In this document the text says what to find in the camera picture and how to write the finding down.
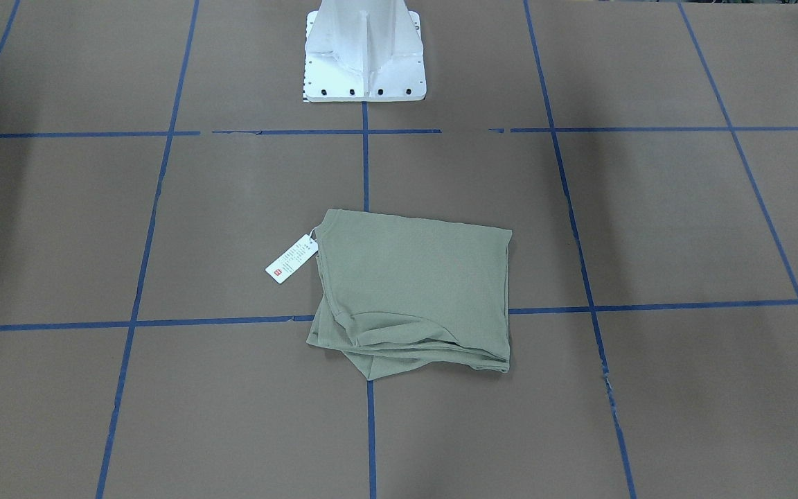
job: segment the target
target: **garment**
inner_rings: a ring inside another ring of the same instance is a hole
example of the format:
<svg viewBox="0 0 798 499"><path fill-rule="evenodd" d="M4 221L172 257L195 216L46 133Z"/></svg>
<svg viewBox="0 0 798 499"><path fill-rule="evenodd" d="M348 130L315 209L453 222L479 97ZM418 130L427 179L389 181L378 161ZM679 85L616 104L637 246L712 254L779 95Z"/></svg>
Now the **garment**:
<svg viewBox="0 0 798 499"><path fill-rule="evenodd" d="M507 372L512 232L329 209L316 229L323 297L308 344L367 379L433 361Z"/></svg>

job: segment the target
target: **floor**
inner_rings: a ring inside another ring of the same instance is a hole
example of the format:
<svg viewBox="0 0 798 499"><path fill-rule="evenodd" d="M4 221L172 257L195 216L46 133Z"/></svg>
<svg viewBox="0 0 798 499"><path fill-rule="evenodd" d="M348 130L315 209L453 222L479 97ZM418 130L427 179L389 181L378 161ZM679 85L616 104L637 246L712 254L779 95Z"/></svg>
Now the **floor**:
<svg viewBox="0 0 798 499"><path fill-rule="evenodd" d="M0 498L798 497L798 4L409 7L0 0ZM512 229L511 371L308 347L329 208Z"/></svg>

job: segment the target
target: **label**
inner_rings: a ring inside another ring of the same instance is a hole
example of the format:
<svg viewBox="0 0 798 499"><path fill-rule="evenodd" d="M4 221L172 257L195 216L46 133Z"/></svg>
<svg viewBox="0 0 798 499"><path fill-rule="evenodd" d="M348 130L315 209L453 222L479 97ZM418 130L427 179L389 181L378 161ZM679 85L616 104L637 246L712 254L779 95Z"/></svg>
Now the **label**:
<svg viewBox="0 0 798 499"><path fill-rule="evenodd" d="M319 251L319 244L310 237L309 234L304 234L301 239L298 239L294 246L289 247L288 251L282 253L278 259L266 268L267 274L276 280L279 284L285 282L285 279L294 274L294 272L301 268L301 265L307 263L311 256Z"/></svg>

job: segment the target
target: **folded corner of cloth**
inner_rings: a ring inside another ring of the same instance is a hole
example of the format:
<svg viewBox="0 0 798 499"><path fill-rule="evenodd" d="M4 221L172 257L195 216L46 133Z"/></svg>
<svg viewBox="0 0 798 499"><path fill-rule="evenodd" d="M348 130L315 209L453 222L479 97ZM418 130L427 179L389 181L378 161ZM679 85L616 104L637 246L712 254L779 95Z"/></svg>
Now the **folded corner of cloth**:
<svg viewBox="0 0 798 499"><path fill-rule="evenodd" d="M506 373L506 229L329 209L316 229L323 297L308 344L369 380L435 361Z"/></svg>

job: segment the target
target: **folded cloth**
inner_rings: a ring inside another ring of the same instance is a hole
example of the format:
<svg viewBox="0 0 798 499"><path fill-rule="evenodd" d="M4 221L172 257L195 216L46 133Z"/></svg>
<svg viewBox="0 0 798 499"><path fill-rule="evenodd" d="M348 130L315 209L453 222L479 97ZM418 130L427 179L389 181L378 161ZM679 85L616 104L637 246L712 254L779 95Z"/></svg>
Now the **folded cloth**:
<svg viewBox="0 0 798 499"><path fill-rule="evenodd" d="M434 361L507 372L511 231L329 209L316 228L323 297L308 344L367 379Z"/></svg>

